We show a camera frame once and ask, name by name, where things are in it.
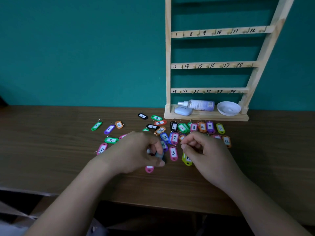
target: white bowl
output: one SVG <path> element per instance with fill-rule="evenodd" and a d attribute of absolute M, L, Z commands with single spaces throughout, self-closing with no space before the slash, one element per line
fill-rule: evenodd
<path fill-rule="evenodd" d="M 234 102 L 224 101 L 218 103 L 217 109 L 225 116 L 235 116 L 241 111 L 241 106 Z"/>

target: person's right hand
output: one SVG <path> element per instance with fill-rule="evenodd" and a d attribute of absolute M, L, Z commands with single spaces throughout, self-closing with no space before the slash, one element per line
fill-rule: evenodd
<path fill-rule="evenodd" d="M 181 147 L 203 177 L 222 190 L 244 176 L 220 139 L 194 131 L 182 140 Z"/>

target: person's left hand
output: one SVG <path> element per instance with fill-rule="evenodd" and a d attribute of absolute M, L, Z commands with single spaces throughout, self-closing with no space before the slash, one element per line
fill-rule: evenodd
<path fill-rule="evenodd" d="M 146 132 L 130 132 L 116 144 L 99 154 L 95 159 L 108 164 L 113 173 L 130 173 L 140 167 L 162 167 L 165 162 L 147 153 L 163 153 L 160 139 Z"/>

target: forearm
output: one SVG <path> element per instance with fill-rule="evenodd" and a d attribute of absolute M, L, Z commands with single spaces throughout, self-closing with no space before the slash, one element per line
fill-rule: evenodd
<path fill-rule="evenodd" d="M 256 236 L 310 235 L 245 176 L 241 176 L 233 185 L 224 190 L 239 207 Z"/>
<path fill-rule="evenodd" d="M 113 176 L 105 163 L 91 160 L 25 235 L 85 235 L 100 194 Z"/>

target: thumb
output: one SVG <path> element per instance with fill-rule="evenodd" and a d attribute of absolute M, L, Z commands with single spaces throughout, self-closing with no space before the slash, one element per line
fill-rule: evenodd
<path fill-rule="evenodd" d="M 149 160 L 148 160 L 147 166 L 163 167 L 163 166 L 165 166 L 165 162 L 159 157 L 149 156 Z"/>
<path fill-rule="evenodd" d="M 197 156 L 200 154 L 197 153 L 191 146 L 187 144 L 182 144 L 181 148 L 183 149 L 183 152 L 194 162 Z"/>

